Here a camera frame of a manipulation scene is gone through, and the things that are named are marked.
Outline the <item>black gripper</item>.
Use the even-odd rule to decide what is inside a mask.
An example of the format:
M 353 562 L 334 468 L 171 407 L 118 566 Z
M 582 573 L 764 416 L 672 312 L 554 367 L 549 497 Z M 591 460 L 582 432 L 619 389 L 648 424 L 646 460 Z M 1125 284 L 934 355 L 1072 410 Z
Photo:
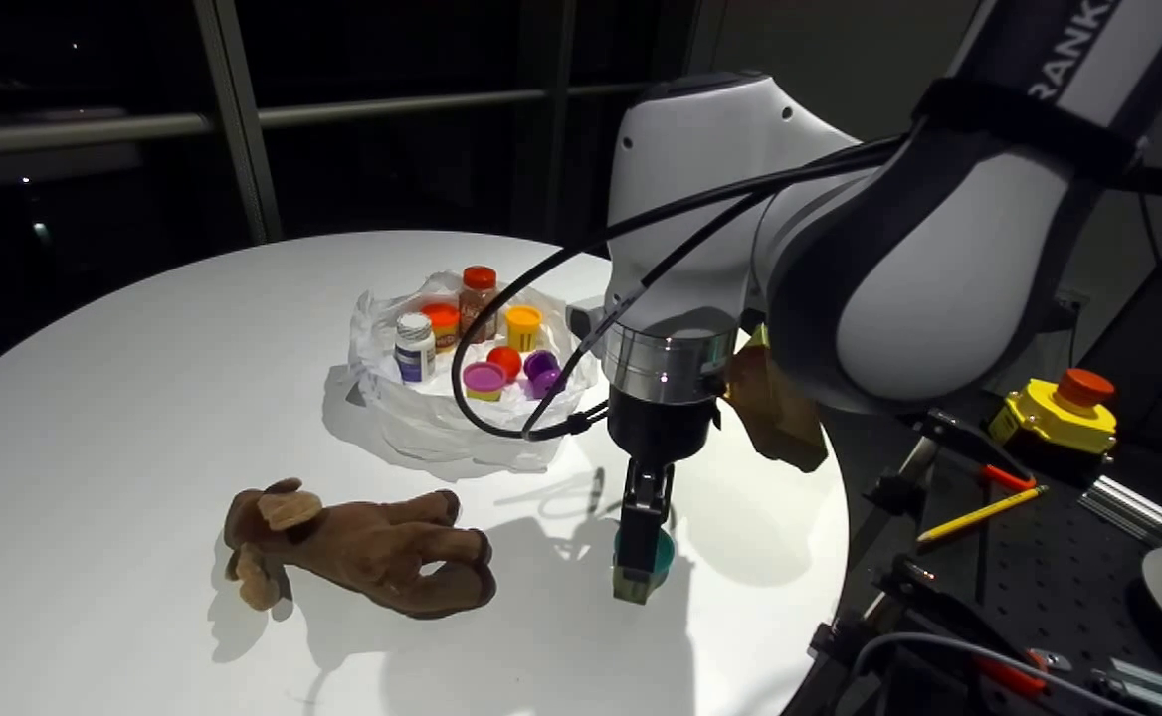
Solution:
M 662 407 L 627 393 L 609 397 L 609 439 L 627 454 L 614 545 L 617 601 L 646 605 L 655 589 L 655 527 L 672 507 L 672 468 L 703 448 L 717 422 L 717 402 Z

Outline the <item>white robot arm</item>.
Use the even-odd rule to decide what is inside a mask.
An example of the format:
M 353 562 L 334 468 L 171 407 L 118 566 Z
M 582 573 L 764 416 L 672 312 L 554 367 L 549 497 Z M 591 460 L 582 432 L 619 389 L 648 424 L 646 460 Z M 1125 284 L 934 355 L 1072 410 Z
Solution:
M 601 367 L 627 454 L 614 593 L 662 586 L 672 464 L 703 444 L 737 325 L 845 412 L 923 412 L 1038 332 L 1095 198 L 1162 111 L 1162 0 L 983 0 L 895 149 L 769 77 L 619 119 Z

